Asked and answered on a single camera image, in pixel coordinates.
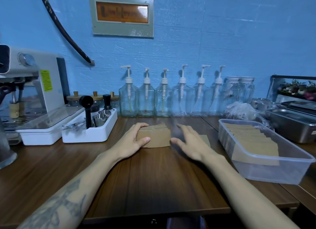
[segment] black conduit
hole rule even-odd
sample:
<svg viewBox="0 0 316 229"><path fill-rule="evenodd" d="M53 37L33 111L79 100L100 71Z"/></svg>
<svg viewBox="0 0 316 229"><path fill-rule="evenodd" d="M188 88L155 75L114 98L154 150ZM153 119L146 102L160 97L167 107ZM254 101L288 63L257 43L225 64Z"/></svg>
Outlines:
<svg viewBox="0 0 316 229"><path fill-rule="evenodd" d="M94 60L90 59L84 51L81 50L81 48L73 41L73 39L69 36L69 34L65 31L64 27L61 25L60 21L56 17L56 14L54 13L51 5L49 4L48 0L42 0L48 14L52 18L53 22L55 23L58 30L61 32L61 34L65 37L65 39L70 43L70 45L81 55L81 57L84 58L91 66L94 66Z"/></svg>

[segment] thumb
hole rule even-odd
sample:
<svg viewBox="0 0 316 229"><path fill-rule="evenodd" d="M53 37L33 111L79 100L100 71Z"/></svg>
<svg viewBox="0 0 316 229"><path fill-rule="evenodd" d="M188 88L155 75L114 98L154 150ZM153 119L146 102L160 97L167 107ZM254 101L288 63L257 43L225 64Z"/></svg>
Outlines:
<svg viewBox="0 0 316 229"><path fill-rule="evenodd" d="M186 144L181 141L179 138L173 137L170 141L176 145L178 145L182 150L185 148Z"/></svg>
<svg viewBox="0 0 316 229"><path fill-rule="evenodd" d="M149 141L150 141L150 137L144 137L142 139L139 139L136 143L138 145L138 148L141 148L142 146L144 146Z"/></svg>

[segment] blue wall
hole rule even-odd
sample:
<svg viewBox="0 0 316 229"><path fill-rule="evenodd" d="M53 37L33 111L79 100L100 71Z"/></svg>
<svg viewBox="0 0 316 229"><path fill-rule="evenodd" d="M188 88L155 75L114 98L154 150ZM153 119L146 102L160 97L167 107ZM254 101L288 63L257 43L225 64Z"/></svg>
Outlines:
<svg viewBox="0 0 316 229"><path fill-rule="evenodd" d="M74 53L49 18L41 0L0 0L0 42L65 56L71 91L101 94L124 84L121 65L132 65L140 86L144 67L152 84L168 67L178 82L181 64L188 85L201 64L206 85L225 64L223 76L254 76L255 96L265 97L270 75L316 76L316 0L155 0L154 39L93 36L89 0L49 0L74 41L95 67Z"/></svg>

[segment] pump dispenser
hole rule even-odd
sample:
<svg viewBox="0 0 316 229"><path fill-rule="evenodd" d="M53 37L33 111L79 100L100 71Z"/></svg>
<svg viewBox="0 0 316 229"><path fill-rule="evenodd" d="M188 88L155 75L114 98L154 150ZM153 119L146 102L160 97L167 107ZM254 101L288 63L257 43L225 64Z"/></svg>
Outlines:
<svg viewBox="0 0 316 229"><path fill-rule="evenodd" d="M221 77L222 70L225 66L221 66L219 70L219 75L215 79L215 83L211 86L211 103L209 108L209 115L211 116L221 116L223 112L221 111L221 105L224 99L223 95L223 79Z"/></svg>
<svg viewBox="0 0 316 229"><path fill-rule="evenodd" d="M149 67L145 67L144 84L138 89L138 115L151 117L155 115L155 90L150 84Z"/></svg>
<svg viewBox="0 0 316 229"><path fill-rule="evenodd" d="M209 99L207 97L208 87L205 86L204 68L211 67L211 65L202 65L202 73L197 84L193 87L195 93L195 103L192 108L192 116L207 116L209 109Z"/></svg>
<svg viewBox="0 0 316 229"><path fill-rule="evenodd" d="M172 116L184 117L190 116L192 105L192 88L186 85L186 78L184 77L184 69L187 64L182 65L182 77L179 83L172 88L173 103L172 103Z"/></svg>
<svg viewBox="0 0 316 229"><path fill-rule="evenodd" d="M156 116L170 117L172 110L172 89L168 86L167 68L163 69L161 84L156 88Z"/></svg>
<svg viewBox="0 0 316 229"><path fill-rule="evenodd" d="M133 79L130 77L131 66L125 65L121 68L127 68L125 85L119 90L121 115L136 117L138 113L138 87L133 85Z"/></svg>

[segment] electrical panel box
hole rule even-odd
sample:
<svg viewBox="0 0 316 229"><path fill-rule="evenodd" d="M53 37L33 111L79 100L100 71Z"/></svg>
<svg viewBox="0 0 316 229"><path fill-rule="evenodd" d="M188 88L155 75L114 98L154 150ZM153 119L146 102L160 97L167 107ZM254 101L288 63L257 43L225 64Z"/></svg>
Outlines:
<svg viewBox="0 0 316 229"><path fill-rule="evenodd" d="M154 37L154 0L89 0L96 35Z"/></svg>

